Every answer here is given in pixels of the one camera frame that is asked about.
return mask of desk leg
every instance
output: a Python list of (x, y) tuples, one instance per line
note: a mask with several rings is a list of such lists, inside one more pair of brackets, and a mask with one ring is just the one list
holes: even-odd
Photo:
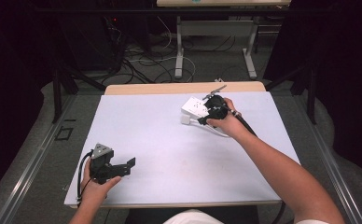
[(254, 41), (258, 31), (259, 17), (254, 17), (253, 27), (251, 28), (251, 34), (248, 38), (247, 49), (243, 49), (243, 55), (245, 59), (245, 64), (247, 65), (248, 75), (251, 79), (257, 79), (257, 73), (251, 58), (251, 51), (254, 47)]
[(174, 77), (182, 77), (182, 65), (184, 60), (184, 49), (182, 48), (181, 18), (177, 17), (177, 59), (175, 61)]

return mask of table surface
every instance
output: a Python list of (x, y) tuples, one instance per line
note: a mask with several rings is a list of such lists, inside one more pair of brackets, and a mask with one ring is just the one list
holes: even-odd
[[(111, 164), (135, 157), (132, 173), (108, 193), (103, 207), (196, 207), (279, 203), (240, 145), (180, 123), (181, 106), (223, 86), (258, 137), (299, 162), (272, 96), (260, 82), (109, 86), (81, 152), (97, 143), (114, 149)], [(64, 200), (76, 206), (77, 169)]]
[(291, 0), (158, 0), (159, 7), (248, 7), (286, 6)]

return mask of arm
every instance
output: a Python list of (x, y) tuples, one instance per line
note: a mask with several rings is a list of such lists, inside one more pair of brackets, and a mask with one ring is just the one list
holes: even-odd
[[(234, 109), (231, 100), (225, 101)], [(243, 147), (274, 191), (294, 212), (295, 222), (316, 219), (344, 223), (335, 203), (311, 174), (247, 131), (231, 114), (222, 120), (208, 119), (207, 123), (221, 128)]]
[(108, 180), (105, 184), (100, 185), (94, 182), (94, 180), (91, 180), (89, 171), (90, 166), (91, 159), (88, 159), (85, 164), (83, 180), (81, 182), (81, 190), (83, 190), (81, 205), (71, 219), (70, 224), (91, 223), (108, 191), (120, 181), (120, 176), (116, 176)]

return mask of person's left hand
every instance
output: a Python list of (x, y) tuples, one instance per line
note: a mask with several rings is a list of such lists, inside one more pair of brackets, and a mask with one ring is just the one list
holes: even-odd
[(81, 206), (88, 204), (90, 209), (97, 210), (109, 190), (111, 190), (119, 181), (120, 176), (109, 179), (103, 185), (98, 184), (94, 179), (91, 179), (90, 176), (90, 167), (91, 167), (91, 158), (89, 158), (85, 164), (83, 180), (81, 182), (81, 192), (82, 192), (82, 201)]

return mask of white table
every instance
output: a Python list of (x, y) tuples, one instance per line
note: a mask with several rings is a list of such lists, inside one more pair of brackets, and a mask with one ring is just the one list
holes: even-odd
[[(194, 207), (279, 203), (236, 141), (180, 123), (181, 106), (224, 83), (111, 86), (102, 96), (82, 157), (97, 143), (114, 149), (111, 164), (135, 157), (132, 173), (104, 207)], [(272, 96), (260, 82), (226, 83), (229, 97), (265, 142), (299, 162)], [(77, 169), (64, 204), (76, 206)]]
[[(158, 0), (159, 7), (262, 7), (286, 6), (291, 0)], [(181, 21), (177, 17), (177, 59), (174, 76), (182, 77), (184, 49), (183, 35), (234, 35), (245, 36), (247, 48), (243, 49), (248, 75), (257, 78), (257, 73), (251, 59), (251, 51), (257, 34), (259, 18), (252, 21)]]

